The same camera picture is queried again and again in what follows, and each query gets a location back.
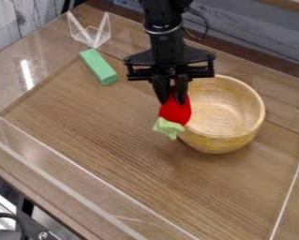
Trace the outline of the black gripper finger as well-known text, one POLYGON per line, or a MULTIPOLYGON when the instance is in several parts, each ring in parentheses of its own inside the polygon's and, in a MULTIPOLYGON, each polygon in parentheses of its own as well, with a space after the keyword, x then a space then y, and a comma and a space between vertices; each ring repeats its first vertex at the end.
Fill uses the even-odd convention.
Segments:
POLYGON ((150 86, 158 102, 164 104, 169 98, 169 77, 153 75, 150 77, 150 86))
POLYGON ((183 105, 185 103, 188 94, 189 77, 187 74, 178 74, 173 79, 173 96, 176 103, 183 105))

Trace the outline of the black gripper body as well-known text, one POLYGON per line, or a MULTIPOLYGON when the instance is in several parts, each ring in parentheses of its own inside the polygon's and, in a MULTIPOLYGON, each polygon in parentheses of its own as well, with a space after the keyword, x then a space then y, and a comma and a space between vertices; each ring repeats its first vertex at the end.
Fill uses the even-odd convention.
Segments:
POLYGON ((180 29, 165 34, 149 34, 149 49, 124 58, 129 81, 150 81, 153 75, 176 78, 213 76, 215 54, 191 47, 180 29))

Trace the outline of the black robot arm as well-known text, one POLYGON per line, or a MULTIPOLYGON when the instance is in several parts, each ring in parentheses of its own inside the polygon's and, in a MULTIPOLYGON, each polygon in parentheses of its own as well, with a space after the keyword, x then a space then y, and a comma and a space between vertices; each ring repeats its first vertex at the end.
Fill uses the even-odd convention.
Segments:
POLYGON ((158 102, 164 104, 173 93, 183 105, 188 83, 195 78, 213 77, 215 54, 185 44, 183 13, 192 0, 137 0, 144 11, 144 30, 149 49, 124 58, 129 81, 148 81, 158 102))

